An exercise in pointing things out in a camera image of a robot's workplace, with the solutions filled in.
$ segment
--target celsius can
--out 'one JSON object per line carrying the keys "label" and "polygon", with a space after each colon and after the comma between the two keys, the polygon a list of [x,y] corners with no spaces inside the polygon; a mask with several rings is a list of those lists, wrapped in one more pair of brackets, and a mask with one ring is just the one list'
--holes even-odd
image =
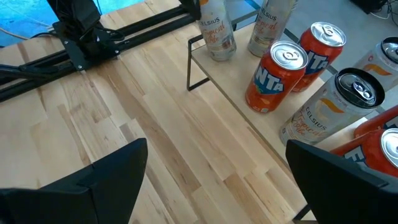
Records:
{"label": "celsius can", "polygon": [[375,76],[385,91],[398,84],[398,37],[388,37],[377,44],[355,65]]}
{"label": "celsius can", "polygon": [[398,128],[398,106],[395,106],[359,125],[354,131],[354,137],[360,137],[378,129]]}
{"label": "celsius can", "polygon": [[274,43],[265,53],[246,90],[248,105],[261,113],[275,110],[304,75],[307,54],[289,41]]}
{"label": "celsius can", "polygon": [[280,129],[280,139],[316,144],[374,111],[384,101],[369,73],[346,68],[331,77]]}
{"label": "celsius can", "polygon": [[262,57],[272,43],[282,36],[297,1],[264,0],[248,45],[252,54]]}
{"label": "celsius can", "polygon": [[225,0],[200,0],[200,11],[198,24],[210,57],[216,61],[231,58],[236,43]]}
{"label": "celsius can", "polygon": [[331,153],[398,177],[398,129],[371,131]]}
{"label": "celsius can", "polygon": [[306,90],[343,51],[346,36],[337,26],[316,22],[300,38],[300,45],[308,54],[304,77],[293,91]]}

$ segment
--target fanta logo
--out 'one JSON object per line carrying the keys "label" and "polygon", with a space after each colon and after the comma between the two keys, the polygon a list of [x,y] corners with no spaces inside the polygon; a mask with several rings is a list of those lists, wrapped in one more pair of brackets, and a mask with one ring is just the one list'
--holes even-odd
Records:
{"label": "fanta logo", "polygon": [[344,113],[344,111],[340,110],[332,101],[326,98],[320,98],[320,101],[327,105],[329,109],[335,113]]}
{"label": "fanta logo", "polygon": [[380,66],[375,65],[375,64],[367,64],[367,65],[365,65],[365,67],[363,67],[363,70],[366,72],[373,70],[374,72],[376,72],[379,75],[391,75],[391,73],[385,71]]}
{"label": "fanta logo", "polygon": [[344,154],[344,158],[356,162],[361,166],[368,166],[366,164],[366,157],[363,154],[362,146],[358,146],[350,152],[347,152],[346,154]]}
{"label": "fanta logo", "polygon": [[329,59],[324,55],[317,55],[311,50],[308,53],[308,65],[305,69],[305,74],[313,74],[317,73],[323,69],[325,69],[329,64]]}
{"label": "fanta logo", "polygon": [[261,94],[277,94],[284,91],[280,78],[271,75],[261,65],[257,68],[254,84]]}
{"label": "fanta logo", "polygon": [[397,128],[398,127],[398,116],[392,118],[383,125],[383,129]]}

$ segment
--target orange soda can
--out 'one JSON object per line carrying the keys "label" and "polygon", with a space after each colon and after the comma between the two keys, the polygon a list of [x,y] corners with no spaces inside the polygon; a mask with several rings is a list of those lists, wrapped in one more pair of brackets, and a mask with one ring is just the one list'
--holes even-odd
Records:
{"label": "orange soda can", "polygon": [[344,32],[327,22],[316,22],[301,36],[300,46],[308,54],[305,75],[293,91],[306,90],[343,51],[346,43]]}
{"label": "orange soda can", "polygon": [[398,177],[398,129],[375,130],[344,144],[331,153],[361,166]]}
{"label": "orange soda can", "polygon": [[397,128],[397,126],[398,105],[359,125],[354,131],[354,137],[357,138],[378,129]]}
{"label": "orange soda can", "polygon": [[248,105],[261,113],[275,110],[303,77],[308,57],[289,41],[275,42],[262,56],[246,90]]}

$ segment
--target white can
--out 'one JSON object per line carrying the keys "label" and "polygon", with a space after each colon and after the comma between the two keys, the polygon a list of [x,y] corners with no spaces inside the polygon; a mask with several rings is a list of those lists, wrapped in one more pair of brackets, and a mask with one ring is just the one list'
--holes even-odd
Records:
{"label": "white can", "polygon": [[236,51],[236,43],[225,0],[201,0],[200,11],[198,24],[210,57],[216,61],[231,58]]}
{"label": "white can", "polygon": [[264,0],[249,41],[252,54],[262,57],[268,47],[279,40],[299,0]]}
{"label": "white can", "polygon": [[384,101],[369,73],[346,68],[331,77],[280,129],[280,140],[316,144],[374,111]]}
{"label": "white can", "polygon": [[373,75],[385,91],[398,84],[398,37],[388,37],[370,50],[355,65]]}

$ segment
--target wooden board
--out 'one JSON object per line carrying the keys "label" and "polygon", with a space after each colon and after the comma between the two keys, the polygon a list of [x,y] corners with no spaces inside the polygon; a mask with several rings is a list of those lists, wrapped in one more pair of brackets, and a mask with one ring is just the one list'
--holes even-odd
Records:
{"label": "wooden board", "polygon": [[[290,93],[273,112],[261,114],[250,109],[244,99],[244,93],[260,61],[259,57],[251,54],[246,48],[253,27],[254,24],[251,24],[235,32],[234,36],[238,49],[230,60],[225,62],[216,62],[212,60],[205,46],[194,50],[192,52],[192,58],[253,127],[258,135],[260,135],[281,158],[286,160],[285,146],[279,139],[279,129],[285,121],[287,121],[310,96],[324,84],[324,82],[318,78],[306,91],[302,93]],[[365,120],[366,119],[363,118],[330,136],[324,142],[321,142],[319,147],[330,150],[344,142],[352,140],[352,130]]]}
{"label": "wooden board", "polygon": [[[117,29],[178,4],[145,0],[101,22]],[[199,33],[193,23],[0,103],[0,187],[37,189],[147,138],[130,223],[291,221],[306,203],[278,156],[211,82],[185,89],[187,40]],[[0,62],[61,49],[58,39],[39,37],[0,49]],[[204,77],[193,64],[192,81]]]}

